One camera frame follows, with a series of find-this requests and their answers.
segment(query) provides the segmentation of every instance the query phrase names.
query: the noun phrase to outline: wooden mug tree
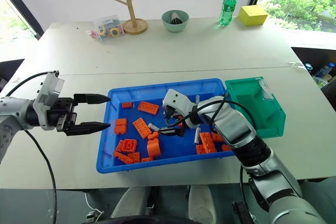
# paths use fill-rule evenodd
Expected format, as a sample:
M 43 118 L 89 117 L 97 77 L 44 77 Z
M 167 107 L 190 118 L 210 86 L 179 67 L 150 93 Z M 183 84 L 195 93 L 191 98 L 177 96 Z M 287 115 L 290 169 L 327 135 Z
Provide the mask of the wooden mug tree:
M 148 24 L 146 20 L 135 18 L 132 0 L 126 0 L 126 2 L 122 0 L 115 0 L 115 1 L 118 1 L 119 3 L 124 4 L 124 5 L 127 5 L 128 11 L 130 12 L 131 19 L 126 21 L 123 24 L 123 29 L 125 33 L 135 35 L 135 34 L 143 33 L 144 31 L 147 30 Z

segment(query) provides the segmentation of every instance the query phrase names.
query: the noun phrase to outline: green bottle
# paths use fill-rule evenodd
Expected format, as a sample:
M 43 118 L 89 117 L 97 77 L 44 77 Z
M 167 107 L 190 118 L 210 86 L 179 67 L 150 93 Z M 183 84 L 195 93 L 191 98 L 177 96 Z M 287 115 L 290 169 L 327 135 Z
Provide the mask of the green bottle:
M 219 17 L 220 26 L 227 26 L 230 24 L 236 4 L 237 0 L 223 0 L 222 13 Z

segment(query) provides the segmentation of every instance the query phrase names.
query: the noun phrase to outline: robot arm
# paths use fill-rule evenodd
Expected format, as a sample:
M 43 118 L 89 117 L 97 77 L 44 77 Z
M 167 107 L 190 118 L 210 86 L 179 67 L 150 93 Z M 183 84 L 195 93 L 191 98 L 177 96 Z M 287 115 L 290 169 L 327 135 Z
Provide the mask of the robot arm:
M 41 83 L 34 101 L 14 97 L 0 98 L 0 162 L 14 135 L 20 130 L 41 126 L 46 131 L 56 128 L 66 135 L 84 135 L 101 131 L 110 126 L 107 123 L 85 122 L 75 125 L 78 103 L 99 104 L 111 99 L 100 94 L 74 94 L 72 98 L 59 98 L 64 81 L 58 78 L 58 71 L 48 73 Z
M 169 89 L 163 105 L 167 116 L 175 110 L 183 117 L 189 115 L 186 125 L 196 128 L 201 123 L 210 122 L 222 100 L 223 97 L 212 97 L 196 105 L 185 95 Z M 252 192 L 261 208 L 269 212 L 272 224 L 325 223 L 317 211 L 301 198 L 300 186 L 292 173 L 240 112 L 224 103 L 214 119 L 214 125 L 249 175 Z

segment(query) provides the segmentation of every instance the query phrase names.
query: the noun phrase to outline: clear plastic box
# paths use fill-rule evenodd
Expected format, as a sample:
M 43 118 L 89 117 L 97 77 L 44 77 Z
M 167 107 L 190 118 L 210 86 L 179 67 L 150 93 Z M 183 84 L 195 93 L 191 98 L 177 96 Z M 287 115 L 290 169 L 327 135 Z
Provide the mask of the clear plastic box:
M 96 19 L 94 24 L 101 40 L 118 38 L 125 34 L 117 15 Z

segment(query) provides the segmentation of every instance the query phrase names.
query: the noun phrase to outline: green bowl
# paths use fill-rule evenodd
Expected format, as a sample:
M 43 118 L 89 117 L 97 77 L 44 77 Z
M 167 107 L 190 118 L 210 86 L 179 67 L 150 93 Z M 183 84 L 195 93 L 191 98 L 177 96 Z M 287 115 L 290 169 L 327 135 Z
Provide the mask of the green bowl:
M 178 16 L 180 17 L 182 21 L 182 24 L 177 24 L 177 25 L 170 24 L 171 16 L 173 13 L 178 14 Z M 187 25 L 188 20 L 189 20 L 189 15 L 188 13 L 182 10 L 169 10 L 168 12 L 165 12 L 164 14 L 162 14 L 161 19 L 162 19 L 162 23 L 164 27 L 168 31 L 171 31 L 172 33 L 178 33 L 179 31 L 182 31 Z

